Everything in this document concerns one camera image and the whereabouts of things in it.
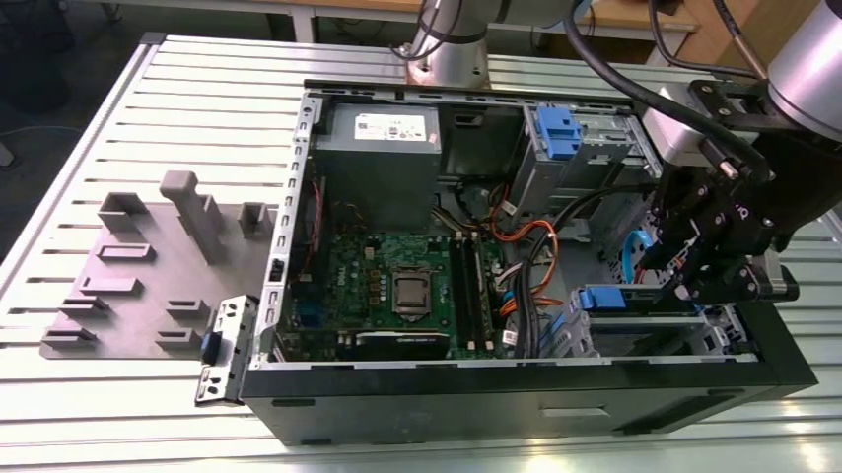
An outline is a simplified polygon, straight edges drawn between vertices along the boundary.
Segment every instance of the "slotted aluminum table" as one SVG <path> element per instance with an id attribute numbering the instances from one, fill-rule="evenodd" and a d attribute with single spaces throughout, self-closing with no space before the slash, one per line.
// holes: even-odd
<path id="1" fill-rule="evenodd" d="M 703 77 L 621 67 L 658 89 Z M 39 341 L 99 233 L 111 191 L 162 201 L 188 169 L 220 203 L 275 202 L 307 78 L 398 83 L 383 49 L 170 36 L 142 44 L 0 268 L 0 466 L 134 471 L 828 471 L 842 469 L 842 251 L 816 223 L 784 259 L 801 299 L 782 315 L 821 384 L 666 436 L 286 447 L 247 408 L 194 408 L 199 363 L 50 361 Z M 577 61 L 495 56 L 495 89 L 618 92 Z"/>

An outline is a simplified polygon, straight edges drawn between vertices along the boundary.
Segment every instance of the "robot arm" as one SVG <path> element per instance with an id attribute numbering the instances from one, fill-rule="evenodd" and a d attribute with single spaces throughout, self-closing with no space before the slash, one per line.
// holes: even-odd
<path id="1" fill-rule="evenodd" d="M 486 31 L 490 23 L 549 28 L 574 0 L 425 0 L 413 45 L 395 50 L 407 77 L 423 85 L 482 88 L 489 83 Z M 591 1 L 582 2 L 577 15 Z"/>
<path id="2" fill-rule="evenodd" d="M 653 109 L 643 117 L 665 175 L 651 209 L 658 242 L 641 265 L 663 269 L 686 249 L 666 290 L 699 304 L 798 297 L 778 253 L 842 199 L 842 113 L 829 99 L 842 95 L 841 18 L 842 2 L 822 1 L 772 63 L 769 80 L 752 86 L 695 81 L 685 91 L 662 91 L 753 143 L 773 172 L 769 182 L 729 172 L 741 157 L 695 130 Z"/>

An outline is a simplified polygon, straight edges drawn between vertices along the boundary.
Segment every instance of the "power supply label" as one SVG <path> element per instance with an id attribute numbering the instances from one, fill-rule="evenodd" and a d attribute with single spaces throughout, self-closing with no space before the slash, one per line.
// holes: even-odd
<path id="1" fill-rule="evenodd" d="M 354 139 L 426 141 L 423 116 L 361 113 L 354 124 Z"/>

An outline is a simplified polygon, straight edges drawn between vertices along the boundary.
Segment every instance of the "gray post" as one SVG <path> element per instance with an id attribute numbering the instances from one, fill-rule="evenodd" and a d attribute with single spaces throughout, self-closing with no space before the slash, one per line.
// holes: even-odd
<path id="1" fill-rule="evenodd" d="M 196 174 L 188 170 L 171 170 L 160 182 L 160 195 L 172 201 L 179 210 L 182 225 L 196 241 L 202 255 L 208 264 L 223 259 L 224 248 L 216 236 L 214 221 L 206 213 L 196 185 Z"/>

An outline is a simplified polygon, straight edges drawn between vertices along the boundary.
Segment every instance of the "cpu socket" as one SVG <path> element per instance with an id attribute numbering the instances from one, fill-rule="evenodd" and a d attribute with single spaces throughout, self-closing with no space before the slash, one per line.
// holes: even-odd
<path id="1" fill-rule="evenodd" d="M 430 273 L 393 273 L 393 312 L 407 322 L 418 322 L 431 310 Z"/>

